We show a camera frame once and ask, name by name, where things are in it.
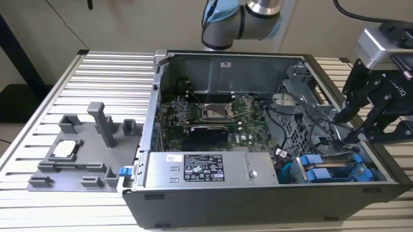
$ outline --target black stand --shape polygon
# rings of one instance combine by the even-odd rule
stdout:
[[[26,83],[8,85],[0,92],[0,123],[25,123],[52,86],[44,84],[1,15],[0,35],[1,48]]]

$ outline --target blue latch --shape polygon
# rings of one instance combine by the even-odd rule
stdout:
[[[123,167],[119,168],[119,176],[131,177],[132,168],[131,167]]]

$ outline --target black cable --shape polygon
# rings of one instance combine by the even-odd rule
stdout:
[[[268,109],[267,106],[264,108],[264,112],[266,112],[266,115],[268,116],[270,121],[280,128],[280,130],[283,132],[283,141],[282,141],[282,145],[280,145],[280,148],[283,148],[284,143],[286,143],[286,139],[287,139],[286,130],[284,130],[283,126],[272,119],[271,114],[270,114],[270,109]]]
[[[216,8],[216,5],[217,5],[217,0],[215,0],[213,2],[212,2],[212,4],[211,4],[211,8],[208,9],[208,11],[207,11],[207,14],[205,14],[205,24],[203,25],[203,29],[207,27],[207,25],[208,25],[208,18],[211,17],[211,15],[212,15],[212,13],[213,13],[213,11],[215,11],[215,8]]]
[[[296,147],[296,146],[298,146],[298,144],[295,144],[295,145],[292,145],[292,146],[284,148],[283,150],[288,150],[288,149],[291,149],[291,148],[294,148],[294,147]]]
[[[338,153],[338,154],[328,155],[328,154],[323,153],[323,152],[316,148],[315,144],[312,144],[311,136],[312,136],[314,128],[315,128],[318,122],[320,122],[320,121],[322,121],[322,119],[318,119],[318,120],[314,122],[314,124],[311,125],[311,128],[310,128],[308,138],[307,138],[307,142],[308,142],[310,149],[314,150],[314,151],[316,151],[318,154],[319,154],[320,156],[340,156],[340,155],[344,155],[344,154],[348,154],[348,153],[352,154],[352,153],[354,153],[352,151],[343,151],[343,152],[340,152],[340,153]]]
[[[356,15],[354,13],[347,12],[339,5],[338,0],[332,0],[334,6],[338,9],[338,11],[347,17],[367,21],[367,22],[374,22],[374,23],[394,23],[394,22],[401,22],[399,20],[393,20],[393,19],[384,19],[384,18],[372,18],[372,17],[364,17],[360,15]]]
[[[6,144],[12,144],[12,142],[4,140],[4,139],[0,139],[1,142],[6,143]]]
[[[80,37],[77,36],[77,34],[73,32],[73,30],[70,29],[70,27],[66,25],[64,19],[61,18],[58,12],[56,11],[56,9],[53,8],[53,6],[50,5],[49,1],[48,1],[48,0],[44,0],[44,1],[46,2],[46,4],[48,4],[48,5],[50,6],[50,8],[53,9],[56,15],[58,16],[58,18],[61,19],[61,21],[62,21],[62,23],[64,23],[64,25],[65,25],[65,27],[66,27],[66,29],[68,29],[68,30],[72,32],[72,34],[77,37],[77,39],[78,39],[80,42],[82,43],[84,47],[85,47],[86,49],[89,49],[89,47],[85,45],[85,43],[82,42],[82,40],[81,40]]]
[[[324,145],[324,144],[328,144],[328,143],[334,143],[335,141],[332,140],[324,140],[324,141],[320,141],[319,143],[314,144],[314,147],[318,147],[319,145]]]
[[[200,27],[204,28],[204,16],[205,16],[205,10],[207,10],[207,3],[208,0],[205,0],[205,6],[204,6],[204,10],[201,11],[201,21],[200,21]]]

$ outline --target power supply label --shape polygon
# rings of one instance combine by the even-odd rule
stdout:
[[[183,179],[188,182],[224,181],[221,155],[184,155]]]

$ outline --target slotted aluminum surface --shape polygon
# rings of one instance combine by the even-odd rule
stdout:
[[[342,88],[350,65],[335,58],[316,60]],[[62,114],[76,113],[81,121],[92,121],[85,107],[90,101],[102,101],[105,114],[115,122],[133,118],[143,123],[153,74],[151,64],[152,54],[90,52],[74,59],[56,84],[56,95],[40,106],[38,116],[33,117],[0,158],[0,164],[5,163],[0,171],[0,229],[16,232],[143,231],[119,193],[28,192],[25,187],[60,131],[56,123]],[[360,116],[366,116],[367,109],[360,111]],[[413,178],[413,143],[386,148]],[[389,203],[368,205],[344,222],[187,228],[187,231],[410,232],[413,191]]]

